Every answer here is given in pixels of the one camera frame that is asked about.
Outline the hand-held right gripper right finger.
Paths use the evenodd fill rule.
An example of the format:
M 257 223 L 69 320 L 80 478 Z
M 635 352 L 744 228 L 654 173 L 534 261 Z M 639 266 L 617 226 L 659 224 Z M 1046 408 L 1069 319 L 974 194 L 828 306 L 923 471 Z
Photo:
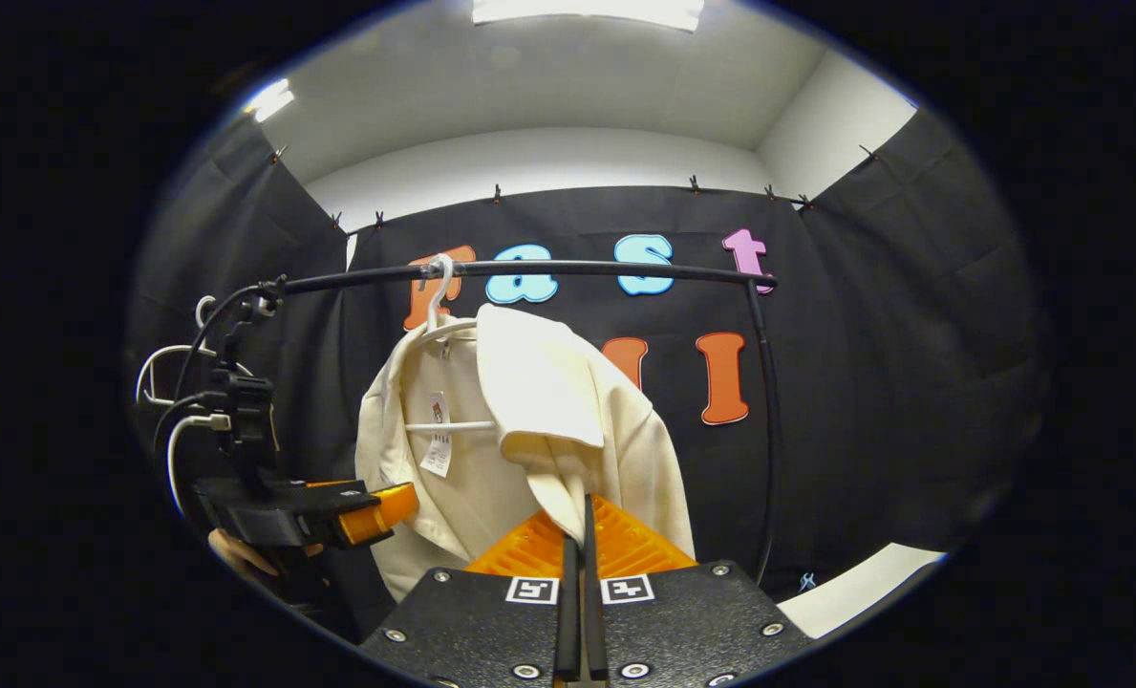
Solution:
M 582 674 L 599 683 L 751 682 L 815 643 L 726 559 L 700 565 L 602 497 L 582 548 Z

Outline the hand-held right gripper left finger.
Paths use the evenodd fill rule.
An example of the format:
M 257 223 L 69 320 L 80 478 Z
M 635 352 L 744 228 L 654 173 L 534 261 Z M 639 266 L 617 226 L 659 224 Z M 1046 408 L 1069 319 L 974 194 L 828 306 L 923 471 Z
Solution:
M 582 674 L 579 548 L 544 512 L 463 568 L 423 574 L 362 644 L 449 687 L 567 687 Z

